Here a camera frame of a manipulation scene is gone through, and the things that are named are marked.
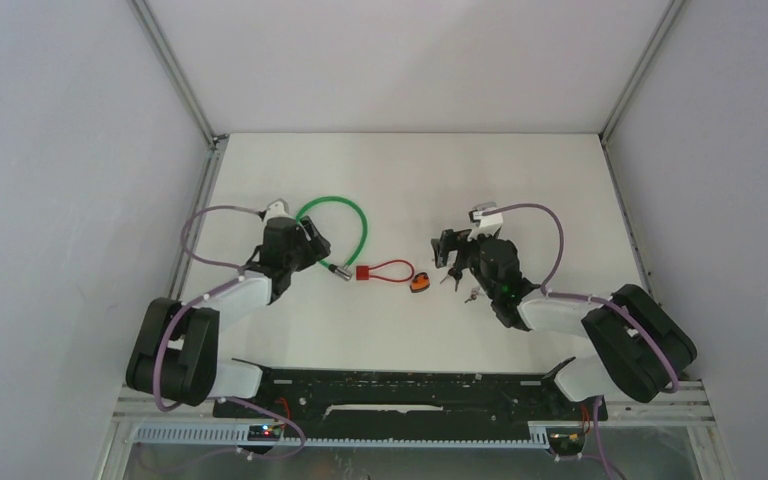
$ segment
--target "black mounting base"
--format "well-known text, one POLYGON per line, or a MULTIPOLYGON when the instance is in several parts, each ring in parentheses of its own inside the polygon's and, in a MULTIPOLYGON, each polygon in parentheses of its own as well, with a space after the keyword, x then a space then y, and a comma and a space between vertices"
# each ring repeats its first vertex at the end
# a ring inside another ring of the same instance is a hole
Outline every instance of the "black mounting base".
MULTIPOLYGON (((368 440, 529 440, 530 421, 580 421, 541 375, 367 372, 264 368, 254 403, 284 414, 312 438, 368 440), (428 405, 437 410, 334 410, 339 405, 428 405)), ((583 402, 592 411, 593 401, 583 402)), ((216 403, 217 418, 252 418, 236 404, 216 403)), ((602 407, 600 420, 607 419, 602 407)), ((284 435, 296 433, 286 429, 284 435)))

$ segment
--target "red cable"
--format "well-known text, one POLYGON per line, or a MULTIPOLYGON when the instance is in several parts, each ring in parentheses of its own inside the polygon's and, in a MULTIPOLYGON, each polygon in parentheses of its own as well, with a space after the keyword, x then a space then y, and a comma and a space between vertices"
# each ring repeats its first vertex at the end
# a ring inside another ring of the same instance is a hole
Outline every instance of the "red cable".
POLYGON ((590 433, 590 412, 584 404, 581 405, 581 416, 581 430, 584 432, 582 435, 587 435, 590 433))
POLYGON ((388 262, 384 262, 382 264, 375 265, 374 267, 367 267, 367 266, 364 266, 364 265, 358 265, 358 267, 357 267, 357 279, 358 280, 367 280, 367 279, 370 279, 370 278, 374 278, 376 280, 384 280, 385 282, 405 283, 405 282, 410 282, 411 280, 413 280, 413 277, 415 275, 416 275, 416 270, 413 268, 413 264, 410 263, 407 260, 402 260, 401 258, 397 258, 395 260, 390 260, 388 262), (410 275, 408 275, 405 278, 398 279, 398 278, 382 277, 382 276, 379 276, 379 275, 371 275, 369 273, 372 270, 377 270, 379 268, 386 267, 387 265, 392 265, 394 263, 404 263, 405 265, 410 267, 410 269, 411 269, 410 275))

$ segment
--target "green cable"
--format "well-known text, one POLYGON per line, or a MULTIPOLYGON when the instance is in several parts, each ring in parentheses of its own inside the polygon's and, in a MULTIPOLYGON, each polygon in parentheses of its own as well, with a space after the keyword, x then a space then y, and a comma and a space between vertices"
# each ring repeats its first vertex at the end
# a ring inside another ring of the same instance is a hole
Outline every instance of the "green cable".
MULTIPOLYGON (((358 216, 360 217, 360 224, 361 224, 360 241, 358 242, 358 246, 355 247, 355 251, 351 254, 351 256, 349 256, 349 259, 346 260, 346 263, 344 264, 344 266, 348 267, 349 265, 354 263, 355 260, 357 260, 357 257, 360 255, 361 250, 363 250, 364 244, 366 244, 366 235, 369 232, 369 224, 366 221, 366 215, 363 214, 363 210, 360 209, 358 204, 349 200, 346 197, 339 197, 336 195, 329 195, 325 197, 314 198, 313 200, 307 202, 305 206, 303 206, 302 209, 299 210, 299 213, 296 214, 296 220, 301 220, 301 218, 305 215, 305 213, 307 213, 307 211, 310 210, 311 208, 321 203, 329 203, 329 202, 342 203, 344 205, 348 205, 352 207, 352 210, 357 212, 358 216)), ((326 262, 325 260, 320 260, 319 264, 325 268, 331 267, 331 264, 326 262)))

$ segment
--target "key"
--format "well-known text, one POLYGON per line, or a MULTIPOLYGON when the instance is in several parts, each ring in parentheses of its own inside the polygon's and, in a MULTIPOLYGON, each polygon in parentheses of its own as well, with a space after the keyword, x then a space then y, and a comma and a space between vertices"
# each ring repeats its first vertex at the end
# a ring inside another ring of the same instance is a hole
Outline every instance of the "key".
POLYGON ((472 291, 469 292, 469 298, 467 298, 464 303, 469 303, 473 300, 478 299, 478 296, 481 295, 481 290, 479 290, 477 287, 473 288, 472 291))

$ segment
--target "purple cable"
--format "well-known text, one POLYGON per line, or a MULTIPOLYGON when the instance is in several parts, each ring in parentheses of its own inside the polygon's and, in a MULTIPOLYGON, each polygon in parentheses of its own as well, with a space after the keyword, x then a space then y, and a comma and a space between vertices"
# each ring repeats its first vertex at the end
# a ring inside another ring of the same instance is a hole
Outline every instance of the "purple cable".
POLYGON ((190 247, 187 246, 187 236, 190 234, 190 230, 193 228, 193 222, 196 221, 197 218, 201 217, 202 215, 213 212, 215 210, 234 210, 235 212, 243 212, 243 213, 251 213, 252 215, 260 216, 260 212, 257 210, 246 208, 246 207, 238 207, 235 205, 216 205, 213 207, 207 207, 203 208, 196 213, 193 214, 192 217, 188 218, 186 222, 184 222, 184 228, 181 229, 181 246, 184 247, 184 252, 193 260, 197 260, 201 263, 206 263, 207 265, 215 265, 217 267, 228 267, 233 268, 234 270, 238 270, 240 268, 240 265, 235 265, 233 263, 229 262, 220 262, 218 260, 210 260, 209 258, 204 258, 196 254, 190 247))
POLYGON ((283 460, 285 458, 290 458, 293 455, 301 452, 302 449, 304 448, 305 444, 307 443, 307 437, 305 436, 305 434, 302 431, 301 427, 299 427, 296 424, 296 422, 290 420, 289 418, 282 417, 281 415, 279 415, 277 413, 274 413, 274 412, 270 412, 269 410, 267 410, 267 409, 265 409, 263 407, 260 407, 258 405, 255 405, 255 404, 249 402, 248 400, 243 400, 242 398, 227 397, 226 400, 231 402, 231 403, 236 403, 237 405, 241 405, 243 407, 246 407, 246 408, 248 408, 250 410, 254 410, 257 413, 262 413, 263 415, 266 415, 267 417, 270 417, 270 418, 273 418, 275 420, 278 420, 281 423, 285 423, 285 424, 289 425, 293 430, 295 430, 296 433, 299 435, 299 440, 300 440, 299 446, 296 447, 295 450, 292 450, 292 451, 287 452, 287 453, 282 453, 281 455, 261 455, 259 453, 249 452, 250 455, 253 455, 253 456, 258 457, 258 458, 262 458, 264 460, 283 460))
MULTIPOLYGON (((219 402, 222 402, 223 398, 218 398, 216 400, 218 400, 219 402)), ((289 418, 283 417, 283 416, 281 416, 281 415, 279 415, 277 413, 271 412, 271 411, 269 411, 269 410, 267 410, 267 409, 265 409, 263 407, 259 407, 259 406, 255 405, 255 404, 253 404, 253 403, 251 403, 249 401, 243 400, 242 398, 227 397, 227 398, 224 398, 224 400, 232 402, 232 403, 236 403, 237 405, 241 405, 241 406, 246 407, 248 409, 254 410, 255 412, 258 412, 258 413, 261 413, 263 415, 266 415, 267 417, 270 417, 270 418, 272 418, 274 420, 277 420, 277 421, 279 421, 279 422, 281 422, 281 423, 283 423, 285 425, 289 425, 299 435, 299 440, 300 440, 299 446, 296 447, 295 450, 292 450, 290 452, 282 453, 280 455, 263 455, 263 454, 260 454, 260 453, 254 453, 254 452, 245 451, 246 456, 251 455, 252 457, 261 458, 263 460, 283 460, 283 459, 292 457, 293 455, 295 455, 295 454, 299 453, 300 451, 302 451, 302 449, 304 448, 305 444, 307 443, 307 437, 305 436, 305 434, 302 431, 301 427, 299 427, 298 424, 296 424, 296 422, 290 420, 289 418)), ((243 452, 244 452, 244 450, 238 449, 237 447, 218 448, 216 450, 212 450, 210 452, 207 452, 204 455, 199 455, 196 458, 187 460, 186 462, 184 462, 184 463, 182 463, 180 465, 175 465, 173 467, 166 467, 166 468, 155 468, 155 467, 150 467, 150 466, 146 465, 145 462, 143 461, 142 452, 138 452, 138 454, 137 454, 137 464, 139 464, 140 468, 142 468, 143 470, 146 470, 148 472, 155 473, 155 474, 166 474, 166 473, 177 472, 179 470, 184 470, 186 468, 192 467, 193 465, 195 465, 197 463, 200 463, 200 462, 202 462, 204 460, 207 460, 208 458, 215 457, 217 455, 223 455, 223 454, 226 454, 226 453, 243 453, 243 452)))
MULTIPOLYGON (((572 461, 579 461, 579 460, 594 460, 594 461, 597 461, 599 463, 602 463, 602 457, 600 457, 599 455, 581 455, 580 457, 578 455, 565 455, 565 456, 562 457, 562 456, 552 452, 551 450, 550 450, 549 453, 553 457, 556 457, 561 462, 572 462, 572 461)), ((614 473, 619 475, 622 480, 628 480, 628 477, 626 477, 625 474, 622 473, 622 470, 620 470, 619 467, 617 467, 616 465, 614 465, 610 461, 608 462, 608 466, 610 466, 611 470, 613 470, 614 473)))
POLYGON ((602 400, 603 397, 599 397, 593 402, 593 433, 596 434, 596 447, 599 448, 599 459, 602 461, 602 466, 605 467, 605 474, 608 475, 609 480, 613 480, 611 462, 608 461, 608 456, 605 455, 605 445, 602 444, 602 434, 599 433, 599 407, 602 406, 602 400))
POLYGON ((555 212, 553 212, 552 209, 550 209, 546 205, 541 205, 539 203, 515 203, 513 205, 508 205, 507 207, 488 210, 488 211, 482 212, 482 214, 494 215, 497 213, 507 212, 510 210, 516 210, 518 208, 536 208, 537 210, 543 210, 544 212, 548 213, 550 217, 552 217, 552 220, 555 221, 555 226, 558 227, 558 257, 555 258, 555 264, 552 265, 552 269, 549 270, 549 274, 546 275, 546 278, 544 278, 543 281, 540 283, 540 291, 545 294, 546 285, 549 283, 549 280, 551 280, 552 277, 554 277, 555 274, 558 273, 558 268, 561 266, 561 258, 564 256, 564 227, 561 226, 561 219, 558 218, 557 215, 555 215, 555 212))

